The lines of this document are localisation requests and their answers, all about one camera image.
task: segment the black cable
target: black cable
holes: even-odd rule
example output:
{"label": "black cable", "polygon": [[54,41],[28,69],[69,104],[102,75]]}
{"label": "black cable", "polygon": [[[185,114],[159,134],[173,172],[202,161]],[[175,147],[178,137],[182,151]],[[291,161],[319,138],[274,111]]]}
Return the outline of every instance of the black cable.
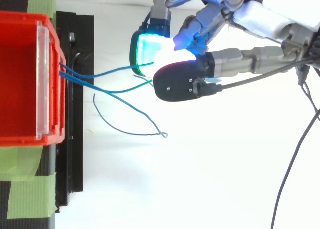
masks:
{"label": "black cable", "polygon": [[318,111],[318,108],[317,108],[314,100],[312,99],[309,86],[308,86],[307,83],[305,83],[304,86],[301,87],[301,88],[302,88],[302,91],[303,91],[303,93],[306,95],[306,97],[310,100],[310,102],[311,102],[311,104],[312,104],[312,106],[313,106],[313,108],[314,108],[314,111],[317,112],[317,111]]}
{"label": "black cable", "polygon": [[279,206],[279,202],[280,202],[280,197],[281,197],[281,194],[282,194],[282,191],[286,185],[286,182],[287,182],[287,179],[289,177],[289,174],[290,174],[290,171],[295,163],[295,160],[297,158],[297,155],[299,153],[299,150],[301,148],[301,145],[302,143],[304,142],[304,140],[306,139],[308,133],[310,132],[311,128],[313,127],[313,125],[315,124],[317,118],[320,116],[320,110],[317,111],[317,113],[315,114],[315,116],[313,117],[311,123],[309,124],[309,126],[307,127],[307,129],[305,130],[303,136],[301,137],[299,143],[298,143],[298,146],[296,147],[295,149],[295,152],[294,152],[294,155],[291,159],[291,162],[289,164],[289,167],[286,171],[286,174],[284,176],[284,179],[282,181],[282,184],[281,184],[281,187],[280,187],[280,190],[279,190],[279,193],[278,193],[278,196],[276,198],[276,202],[275,202],[275,207],[274,207],[274,212],[273,212],[273,217],[272,217],[272,223],[271,223],[271,229],[274,229],[274,226],[275,226],[275,221],[276,221],[276,216],[277,216],[277,210],[278,210],[278,206]]}
{"label": "black cable", "polygon": [[320,77],[320,70],[318,68],[314,68],[314,70],[318,74],[318,76]]}
{"label": "black cable", "polygon": [[285,71],[290,70],[292,68],[299,67],[299,66],[302,66],[302,65],[305,65],[305,64],[314,63],[314,62],[315,62],[315,59],[313,59],[313,58],[308,58],[308,59],[305,59],[305,60],[302,60],[302,61],[294,62],[292,64],[289,64],[289,65],[286,65],[284,67],[281,67],[280,69],[268,72],[268,73],[260,75],[260,76],[256,76],[254,78],[250,78],[250,79],[247,79],[247,80],[239,81],[239,82],[232,83],[232,84],[229,84],[229,85],[223,85],[222,86],[222,90],[236,88],[236,87],[240,87],[240,86],[243,86],[243,85],[246,85],[246,84],[254,83],[254,82],[257,82],[257,81],[272,77],[274,75],[277,75],[279,73],[284,73]]}
{"label": "black cable", "polygon": [[157,133],[157,134],[135,134],[135,133],[129,133],[129,132],[120,130],[120,129],[114,127],[113,125],[111,125],[111,124],[104,118],[104,116],[101,114],[101,112],[100,112],[100,110],[98,109],[97,104],[96,104],[96,94],[94,94],[94,96],[93,96],[93,104],[94,104],[94,106],[95,106],[96,111],[99,113],[100,117],[102,118],[102,120],[104,120],[105,123],[107,123],[110,127],[112,127],[113,129],[115,129],[116,131],[118,131],[118,132],[120,132],[120,133],[124,133],[124,134],[131,135],[131,136],[140,136],[140,137],[162,136],[160,133]]}
{"label": "black cable", "polygon": [[144,20],[144,23],[147,24],[150,20],[150,17],[151,17],[151,12],[149,12],[149,14],[146,16],[145,20]]}

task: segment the masking tape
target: masking tape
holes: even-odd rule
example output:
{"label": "masking tape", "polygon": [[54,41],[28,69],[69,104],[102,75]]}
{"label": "masking tape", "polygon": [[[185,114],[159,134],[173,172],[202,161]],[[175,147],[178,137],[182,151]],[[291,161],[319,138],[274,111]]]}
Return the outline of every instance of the masking tape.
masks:
{"label": "masking tape", "polygon": [[50,218],[56,210],[56,174],[11,183],[7,219]]}
{"label": "masking tape", "polygon": [[0,182],[30,182],[40,165],[43,147],[0,147]]}

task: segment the screw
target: screw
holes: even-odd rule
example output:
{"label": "screw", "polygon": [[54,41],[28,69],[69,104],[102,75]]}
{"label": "screw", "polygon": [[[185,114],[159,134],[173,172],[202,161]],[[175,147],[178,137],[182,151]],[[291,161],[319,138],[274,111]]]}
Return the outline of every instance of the screw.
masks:
{"label": "screw", "polygon": [[69,34],[69,42],[70,43],[74,43],[76,41],[76,36],[75,36],[75,33],[71,32]]}

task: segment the blue wire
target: blue wire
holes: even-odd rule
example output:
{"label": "blue wire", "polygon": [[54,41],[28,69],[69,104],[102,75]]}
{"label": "blue wire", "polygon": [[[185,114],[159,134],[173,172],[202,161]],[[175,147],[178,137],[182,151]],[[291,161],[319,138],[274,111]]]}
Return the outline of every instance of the blue wire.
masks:
{"label": "blue wire", "polygon": [[126,131],[123,131],[123,130],[120,130],[116,127],[114,127],[113,125],[111,125],[109,122],[107,122],[107,120],[104,118],[104,116],[101,114],[101,112],[99,111],[97,105],[96,105],[96,94],[94,94],[93,96],[93,104],[95,106],[95,109],[96,111],[99,113],[100,117],[102,118],[102,120],[104,120],[105,123],[107,123],[110,127],[112,127],[113,129],[115,129],[116,131],[118,132],[121,132],[121,133],[124,133],[124,134],[127,134],[127,135],[132,135],[132,136],[142,136],[142,137],[147,137],[147,136],[160,136],[161,134],[158,133],[158,134],[135,134],[135,133],[129,133],[129,132],[126,132]]}
{"label": "blue wire", "polygon": [[148,82],[148,79],[147,78],[145,78],[145,77],[142,77],[142,76],[138,76],[138,75],[133,75],[135,78],[139,78],[139,79],[142,79],[142,80],[144,80],[144,81],[146,81],[146,82]]}
{"label": "blue wire", "polygon": [[[65,73],[65,72],[63,72],[63,71],[60,72],[60,75],[62,75],[62,76],[64,76],[64,77],[68,77],[68,76],[71,76],[71,77],[72,77],[72,75],[69,75],[69,74],[67,74],[67,73]],[[136,90],[136,89],[138,89],[138,88],[141,88],[141,87],[143,87],[143,86],[145,86],[145,85],[148,85],[148,84],[150,84],[150,83],[152,83],[152,80],[148,80],[148,81],[145,82],[145,83],[142,83],[142,84],[140,84],[140,85],[137,85],[137,86],[135,86],[135,87],[133,87],[133,88],[130,88],[130,89],[127,89],[127,90],[120,90],[120,91],[108,90],[107,92],[112,93],[112,94],[128,93],[128,92],[134,91],[134,90]]]}
{"label": "blue wire", "polygon": [[106,76],[106,75],[111,74],[111,73],[116,73],[116,72],[123,71],[123,70],[128,70],[128,69],[136,69],[136,68],[140,68],[140,67],[147,67],[147,66],[151,66],[151,65],[153,65],[153,64],[154,64],[154,62],[148,63],[148,64],[144,64],[144,65],[126,66],[126,67],[121,67],[121,68],[114,69],[114,70],[111,70],[111,71],[107,71],[107,72],[104,72],[104,73],[98,74],[98,75],[82,75],[82,74],[79,74],[79,73],[73,71],[71,68],[67,67],[66,65],[64,65],[64,64],[62,64],[62,63],[60,62],[60,66],[62,66],[63,68],[65,68],[65,69],[66,69],[67,71],[69,71],[70,73],[76,75],[77,77],[83,78],[83,79],[99,78],[99,77],[103,77],[103,76]]}
{"label": "blue wire", "polygon": [[67,79],[67,80],[69,80],[69,81],[71,81],[71,82],[77,83],[77,84],[79,84],[79,85],[81,85],[81,86],[88,87],[88,88],[94,89],[94,90],[96,90],[96,91],[99,91],[99,92],[108,94],[109,96],[111,96],[111,97],[119,100],[119,101],[122,102],[123,104],[127,105],[128,107],[132,108],[132,109],[135,110],[136,112],[138,112],[138,113],[144,115],[146,118],[148,118],[149,121],[154,125],[154,127],[156,128],[156,130],[159,132],[160,135],[162,135],[164,138],[167,138],[167,137],[168,137],[168,134],[161,132],[160,129],[159,129],[159,127],[157,126],[157,124],[156,124],[145,112],[137,109],[136,107],[134,107],[134,106],[131,105],[130,103],[126,102],[125,100],[121,99],[120,97],[118,97],[118,96],[110,93],[110,92],[107,91],[107,90],[103,90],[103,89],[101,89],[101,88],[99,88],[99,87],[97,87],[97,86],[95,86],[95,85],[92,85],[92,84],[90,84],[90,83],[88,83],[88,82],[85,82],[85,81],[83,81],[83,80],[80,80],[80,79],[78,79],[78,78],[76,78],[76,77],[74,77],[74,76],[72,76],[72,75],[66,74],[66,73],[64,73],[64,72],[62,72],[62,71],[60,71],[59,74],[60,74],[60,76],[61,76],[62,78],[64,78],[64,79]]}

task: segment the black metal frame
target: black metal frame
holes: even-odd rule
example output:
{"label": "black metal frame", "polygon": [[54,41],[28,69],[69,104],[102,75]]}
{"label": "black metal frame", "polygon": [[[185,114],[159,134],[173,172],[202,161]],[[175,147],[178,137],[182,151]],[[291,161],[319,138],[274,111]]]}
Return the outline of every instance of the black metal frame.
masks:
{"label": "black metal frame", "polygon": [[[94,74],[94,17],[57,12],[57,33],[67,66],[77,73]],[[83,191],[84,88],[67,82],[65,141],[57,145],[56,203],[69,204],[70,193]]]}

